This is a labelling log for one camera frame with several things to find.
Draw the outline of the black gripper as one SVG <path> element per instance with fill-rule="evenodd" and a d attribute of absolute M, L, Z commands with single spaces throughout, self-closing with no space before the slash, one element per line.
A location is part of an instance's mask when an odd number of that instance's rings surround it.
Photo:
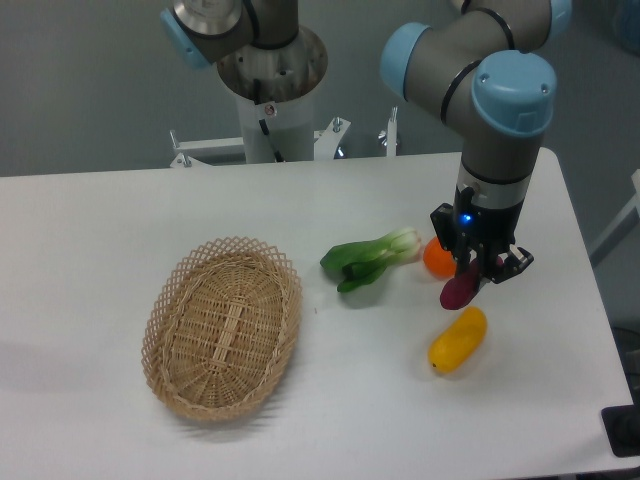
<path fill-rule="evenodd" d="M 489 280 L 499 284 L 521 274 L 534 261 L 515 241 L 523 203 L 507 201 L 491 206 L 482 198 L 485 192 L 477 182 L 462 184 L 456 188 L 453 203 L 443 203 L 430 214 L 441 247 L 457 264 L 455 284 L 474 286 L 475 293 Z"/>

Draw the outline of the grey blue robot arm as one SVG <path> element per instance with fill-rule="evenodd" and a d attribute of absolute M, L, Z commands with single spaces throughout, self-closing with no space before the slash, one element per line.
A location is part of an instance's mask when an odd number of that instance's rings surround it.
<path fill-rule="evenodd" d="M 383 49 L 386 86 L 464 140 L 454 201 L 431 216 L 456 264 L 443 301 L 472 297 L 532 263 L 514 231 L 557 88 L 537 50 L 571 13 L 568 1 L 466 1 L 447 28 L 408 23 Z M 215 66 L 239 99 L 248 162 L 313 157 L 304 102 L 328 61 L 323 43 L 300 24 L 296 2 L 175 1 L 160 18 L 184 60 Z"/>

